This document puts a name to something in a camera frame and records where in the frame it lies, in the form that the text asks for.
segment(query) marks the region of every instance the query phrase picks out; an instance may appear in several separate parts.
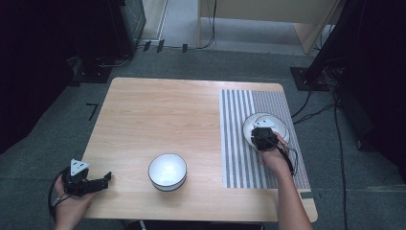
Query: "ceramic bowl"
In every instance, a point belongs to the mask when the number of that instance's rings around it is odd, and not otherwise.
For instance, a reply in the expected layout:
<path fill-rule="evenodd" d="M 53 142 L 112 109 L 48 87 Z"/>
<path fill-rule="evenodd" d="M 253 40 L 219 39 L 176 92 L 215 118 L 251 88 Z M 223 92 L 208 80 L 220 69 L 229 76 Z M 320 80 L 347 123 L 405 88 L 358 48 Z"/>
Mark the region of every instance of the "ceramic bowl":
<path fill-rule="evenodd" d="M 187 165 L 179 155 L 166 153 L 156 157 L 148 168 L 153 186 L 164 192 L 180 188 L 186 180 Z"/>
<path fill-rule="evenodd" d="M 260 123 L 264 120 L 270 120 L 274 124 L 274 126 L 272 126 L 272 130 L 278 132 L 283 140 L 289 143 L 289 129 L 279 117 L 270 113 L 254 113 L 245 120 L 242 126 L 242 132 L 245 140 L 248 142 L 248 144 L 250 144 L 250 146 L 252 146 L 254 149 L 256 148 L 251 140 L 252 130 L 255 128 L 256 123 Z"/>

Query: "black cable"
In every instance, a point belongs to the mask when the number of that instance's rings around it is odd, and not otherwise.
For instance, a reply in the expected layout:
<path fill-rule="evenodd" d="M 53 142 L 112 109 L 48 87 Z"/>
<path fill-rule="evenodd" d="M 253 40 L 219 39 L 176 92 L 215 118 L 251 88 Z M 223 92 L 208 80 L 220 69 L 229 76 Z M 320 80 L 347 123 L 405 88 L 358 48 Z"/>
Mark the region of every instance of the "black cable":
<path fill-rule="evenodd" d="M 277 150 L 279 151 L 279 153 L 283 156 L 284 160 L 287 163 L 287 166 L 289 167 L 290 173 L 292 174 L 292 176 L 294 176 L 295 173 L 295 168 L 292 165 L 292 162 L 290 161 L 289 156 L 287 155 L 286 151 L 284 151 L 283 149 L 281 149 L 280 147 L 278 147 L 278 145 L 275 146 L 277 148 Z"/>
<path fill-rule="evenodd" d="M 215 13 L 216 13 L 216 10 L 217 10 L 217 0 L 214 1 L 213 24 L 209 18 L 209 24 L 210 24 L 210 27 L 212 28 L 212 37 L 210 38 L 209 42 L 205 46 L 197 47 L 196 48 L 197 50 L 206 49 L 206 48 L 210 47 L 213 44 L 213 42 L 216 42 L 215 41 Z"/>
<path fill-rule="evenodd" d="M 55 187 L 55 184 L 56 184 L 57 179 L 58 179 L 65 171 L 66 171 L 66 169 L 62 170 L 61 172 L 59 172 L 59 173 L 57 174 L 57 176 L 54 178 L 53 182 L 51 183 L 51 187 L 50 187 L 50 190 L 49 190 L 49 192 L 48 192 L 48 211 L 49 211 L 50 216 L 53 218 L 54 221 L 56 220 L 56 213 L 55 213 L 55 207 L 56 207 L 56 206 L 54 206 L 54 205 L 53 205 L 53 202 L 52 202 L 52 193 L 53 193 L 53 191 L 54 191 L 54 187 Z"/>
<path fill-rule="evenodd" d="M 302 112 L 302 110 L 304 110 L 305 106 L 306 106 L 307 103 L 308 103 L 308 100 L 310 99 L 310 95 L 311 95 L 311 93 L 313 92 L 313 89 L 312 89 L 312 88 L 313 88 L 313 87 L 310 86 L 310 89 L 308 90 L 307 98 L 305 99 L 304 105 L 302 105 L 302 107 L 301 107 L 295 114 L 293 114 L 292 116 L 290 116 L 290 118 L 296 117 L 299 113 Z"/>
<path fill-rule="evenodd" d="M 344 149 L 343 149 L 343 140 L 341 137 L 340 127 L 338 126 L 338 118 L 337 118 L 337 106 L 338 101 L 334 106 L 334 120 L 335 120 L 335 127 L 337 129 L 338 141 L 340 145 L 340 160 L 341 160 L 341 178 L 343 181 L 343 215 L 344 215 L 344 226 L 347 230 L 348 227 L 348 220 L 347 220 L 347 182 L 346 182 L 346 173 L 345 173 L 345 165 L 344 165 Z"/>
<path fill-rule="evenodd" d="M 98 57 L 98 58 L 96 58 L 96 61 L 98 61 L 101 58 L 104 58 L 104 57 Z M 99 67 L 102 67 L 102 68 L 105 68 L 105 67 L 120 67 L 120 66 L 125 65 L 130 59 L 131 59 L 131 56 L 128 56 L 127 59 L 125 61 L 123 61 L 122 63 L 111 64 L 111 65 L 99 64 Z"/>
<path fill-rule="evenodd" d="M 59 200 L 58 202 L 55 203 L 54 207 L 56 208 L 58 204 L 60 204 L 60 203 L 61 203 L 62 201 L 64 201 L 65 199 L 70 198 L 71 196 L 72 196 L 72 195 L 68 195 L 68 196 L 66 196 L 65 198 Z"/>
<path fill-rule="evenodd" d="M 290 148 L 289 146 L 285 145 L 284 143 L 281 142 L 281 140 L 279 140 L 279 142 L 283 145 L 284 150 L 287 152 L 286 148 L 288 148 L 289 150 L 293 150 L 293 152 L 295 152 L 295 166 L 293 169 L 293 176 L 295 176 L 298 173 L 298 162 L 299 162 L 299 153 L 293 149 Z"/>
<path fill-rule="evenodd" d="M 294 122 L 293 125 L 296 125 L 296 124 L 298 124 L 298 123 L 300 123 L 300 122 L 303 122 L 303 121 L 305 121 L 305 120 L 308 120 L 308 119 L 312 118 L 313 116 L 319 115 L 319 114 L 321 114 L 323 111 L 326 111 L 326 110 L 328 110 L 328 109 L 330 109 L 330 108 L 333 108 L 334 106 L 335 106 L 335 103 L 326 105 L 326 106 L 324 106 L 322 109 L 320 109 L 319 111 L 317 111 L 317 112 L 315 112 L 315 113 L 311 113 L 311 114 L 307 114 L 307 115 L 303 116 L 301 119 L 299 119 L 298 121 Z"/>

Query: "black and white striped mat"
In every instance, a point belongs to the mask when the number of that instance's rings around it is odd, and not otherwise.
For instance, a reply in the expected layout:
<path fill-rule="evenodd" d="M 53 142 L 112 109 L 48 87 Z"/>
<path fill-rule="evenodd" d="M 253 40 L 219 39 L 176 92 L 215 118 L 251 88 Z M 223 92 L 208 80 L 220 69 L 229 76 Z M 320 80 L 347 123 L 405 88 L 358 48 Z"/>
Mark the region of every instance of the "black and white striped mat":
<path fill-rule="evenodd" d="M 246 118 L 265 112 L 284 121 L 290 131 L 289 146 L 298 152 L 296 188 L 310 189 L 305 164 L 283 92 L 221 90 L 220 127 L 223 185 L 227 188 L 277 189 L 272 172 L 260 164 L 260 156 L 244 138 L 242 127 Z"/>

